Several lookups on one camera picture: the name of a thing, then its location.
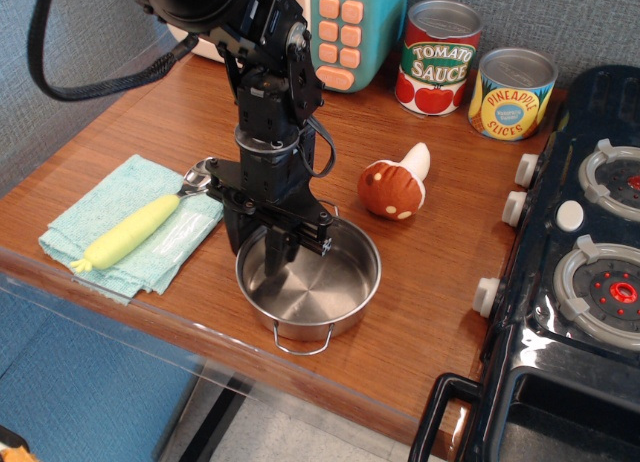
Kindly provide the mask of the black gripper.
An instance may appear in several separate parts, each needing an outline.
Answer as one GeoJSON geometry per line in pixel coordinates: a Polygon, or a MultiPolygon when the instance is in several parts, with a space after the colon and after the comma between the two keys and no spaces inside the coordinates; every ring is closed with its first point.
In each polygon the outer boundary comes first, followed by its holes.
{"type": "Polygon", "coordinates": [[[333,217],[312,194],[309,184],[315,143],[301,141],[285,150],[240,149],[238,162],[216,158],[208,166],[207,194],[223,204],[223,218],[232,252],[259,228],[265,235],[267,277],[296,259],[299,246],[324,256],[332,239],[333,217]]]}

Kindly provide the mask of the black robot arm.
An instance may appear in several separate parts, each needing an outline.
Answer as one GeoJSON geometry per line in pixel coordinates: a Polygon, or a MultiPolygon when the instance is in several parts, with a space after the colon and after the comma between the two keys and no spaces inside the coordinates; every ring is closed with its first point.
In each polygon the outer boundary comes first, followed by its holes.
{"type": "Polygon", "coordinates": [[[238,108],[237,162],[212,158],[210,197],[224,206],[231,247],[238,251],[265,227],[265,274],[276,275],[300,248],[325,255],[333,218],[311,193],[331,155],[315,171],[316,138],[326,130],[314,113],[323,82],[310,53],[310,32],[296,0],[137,0],[145,12],[188,34],[186,44],[212,43],[222,57],[238,108]]]}

